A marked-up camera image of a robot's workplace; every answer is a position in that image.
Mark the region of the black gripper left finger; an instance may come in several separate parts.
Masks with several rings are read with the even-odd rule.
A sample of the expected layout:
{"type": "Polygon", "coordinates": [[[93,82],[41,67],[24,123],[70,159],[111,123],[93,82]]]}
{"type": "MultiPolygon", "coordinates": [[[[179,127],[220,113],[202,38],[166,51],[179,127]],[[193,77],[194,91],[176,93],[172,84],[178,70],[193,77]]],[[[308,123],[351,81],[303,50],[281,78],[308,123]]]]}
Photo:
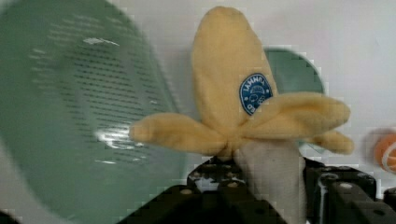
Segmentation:
{"type": "Polygon", "coordinates": [[[118,224],[285,224],[258,200],[234,161],[213,157],[194,168],[185,185],[170,187],[118,224]]]}

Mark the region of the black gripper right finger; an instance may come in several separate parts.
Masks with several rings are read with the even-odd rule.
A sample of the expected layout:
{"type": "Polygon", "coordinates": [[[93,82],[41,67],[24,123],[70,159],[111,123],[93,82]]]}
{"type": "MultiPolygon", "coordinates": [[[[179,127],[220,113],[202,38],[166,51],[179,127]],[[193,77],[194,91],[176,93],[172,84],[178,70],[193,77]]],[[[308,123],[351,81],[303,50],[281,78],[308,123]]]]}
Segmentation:
{"type": "Polygon", "coordinates": [[[349,166],[304,159],[310,224],[396,224],[395,188],[376,198],[376,180],[349,166]]]}

